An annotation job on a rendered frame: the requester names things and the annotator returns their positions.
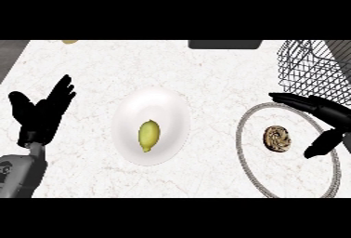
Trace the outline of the dark grey flat appliance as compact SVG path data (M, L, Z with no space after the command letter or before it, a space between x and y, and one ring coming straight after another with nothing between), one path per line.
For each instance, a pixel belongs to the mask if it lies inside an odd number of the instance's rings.
M188 40L191 49L256 49L260 40Z

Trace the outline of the yellow-green lemon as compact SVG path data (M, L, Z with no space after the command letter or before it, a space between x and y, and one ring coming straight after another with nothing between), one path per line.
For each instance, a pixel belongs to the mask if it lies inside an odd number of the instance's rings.
M157 124L148 120L139 126L138 130L138 142L142 148L142 152L148 152L150 148L156 144L160 136L160 129Z

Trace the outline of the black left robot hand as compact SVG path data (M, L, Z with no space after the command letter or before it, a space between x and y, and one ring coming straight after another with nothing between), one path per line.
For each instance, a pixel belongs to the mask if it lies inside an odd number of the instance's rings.
M61 77L48 96L36 104L32 104L21 92L8 93L11 116L20 124L17 145L21 148L32 142L42 145L51 142L73 97L73 85L67 75Z

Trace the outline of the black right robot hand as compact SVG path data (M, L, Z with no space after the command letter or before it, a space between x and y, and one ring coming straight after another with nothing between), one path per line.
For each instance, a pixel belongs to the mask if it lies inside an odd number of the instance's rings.
M331 129L321 132L303 151L303 157L325 155L341 144L351 153L351 109L334 101L316 96L297 96L291 93L269 93L272 101L293 109L308 112L324 121Z

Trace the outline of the white oval plate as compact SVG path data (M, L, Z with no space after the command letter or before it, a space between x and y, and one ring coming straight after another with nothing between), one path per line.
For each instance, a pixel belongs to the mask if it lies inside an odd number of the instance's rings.
M150 86L122 100L111 119L111 141L135 165L157 165L185 144L190 116L173 91Z

